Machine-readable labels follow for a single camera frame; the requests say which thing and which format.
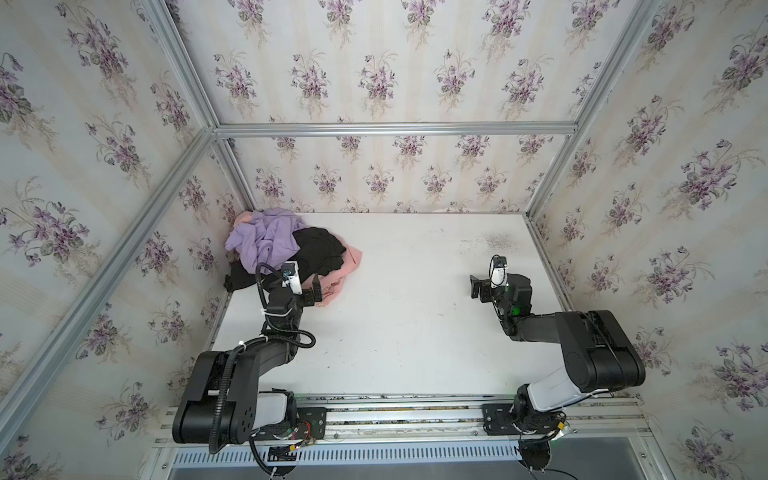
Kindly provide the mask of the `black cloth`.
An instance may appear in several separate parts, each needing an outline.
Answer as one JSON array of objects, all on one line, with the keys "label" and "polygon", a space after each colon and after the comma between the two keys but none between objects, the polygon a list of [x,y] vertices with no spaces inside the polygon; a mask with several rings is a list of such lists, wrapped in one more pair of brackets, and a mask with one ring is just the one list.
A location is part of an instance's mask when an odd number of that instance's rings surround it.
[{"label": "black cloth", "polygon": [[[323,301],[330,302],[342,287],[345,277],[353,273],[362,260],[362,252],[327,229],[307,227],[293,233],[299,245],[296,254],[287,261],[296,261],[302,287],[310,286],[311,278],[318,275],[322,286]],[[225,276],[224,288],[232,293],[256,284],[255,274],[248,273],[240,260],[230,264],[230,273]]]}]

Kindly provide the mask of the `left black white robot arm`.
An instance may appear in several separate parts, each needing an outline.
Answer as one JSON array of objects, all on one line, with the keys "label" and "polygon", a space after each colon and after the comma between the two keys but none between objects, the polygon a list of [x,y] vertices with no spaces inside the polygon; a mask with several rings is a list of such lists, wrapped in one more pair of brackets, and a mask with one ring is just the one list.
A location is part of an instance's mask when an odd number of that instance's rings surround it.
[{"label": "left black white robot arm", "polygon": [[311,287],[299,294],[287,285],[258,293],[265,315],[261,334],[229,350],[205,351],[195,360],[172,424],[175,443],[205,444],[215,454],[288,417],[292,394],[261,392],[260,378],[316,345],[315,336],[300,323],[303,310],[322,300],[320,280],[314,277]]}]

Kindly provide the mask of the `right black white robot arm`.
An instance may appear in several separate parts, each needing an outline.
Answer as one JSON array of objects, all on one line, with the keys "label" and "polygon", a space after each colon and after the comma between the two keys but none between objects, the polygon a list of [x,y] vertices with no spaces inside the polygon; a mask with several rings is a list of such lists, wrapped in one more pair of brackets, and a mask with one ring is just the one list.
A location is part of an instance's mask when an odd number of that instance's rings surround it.
[{"label": "right black white robot arm", "polygon": [[472,298],[493,306],[507,337],[557,344],[563,358],[561,368],[518,388],[511,404],[485,404],[486,434],[540,435],[549,441],[564,428],[567,407],[644,383],[644,363],[611,311],[534,314],[531,281],[519,274],[472,276],[470,288]]}]

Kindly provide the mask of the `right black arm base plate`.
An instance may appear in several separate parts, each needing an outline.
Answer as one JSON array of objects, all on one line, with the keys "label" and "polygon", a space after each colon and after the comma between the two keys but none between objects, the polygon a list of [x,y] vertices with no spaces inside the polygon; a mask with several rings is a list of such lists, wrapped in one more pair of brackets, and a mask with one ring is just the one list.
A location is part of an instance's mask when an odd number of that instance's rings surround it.
[{"label": "right black arm base plate", "polygon": [[540,412],[512,403],[487,403],[481,406],[483,430],[488,436],[549,436],[566,423],[561,410]]}]

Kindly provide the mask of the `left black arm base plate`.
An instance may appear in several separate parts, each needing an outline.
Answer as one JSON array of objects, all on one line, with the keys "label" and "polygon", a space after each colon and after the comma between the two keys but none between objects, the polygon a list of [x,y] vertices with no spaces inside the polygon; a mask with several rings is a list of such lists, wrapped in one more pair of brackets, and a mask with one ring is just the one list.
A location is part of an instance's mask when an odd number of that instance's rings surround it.
[{"label": "left black arm base plate", "polygon": [[287,413],[279,424],[261,427],[256,438],[267,440],[322,440],[325,437],[328,410],[323,407],[298,408]]}]

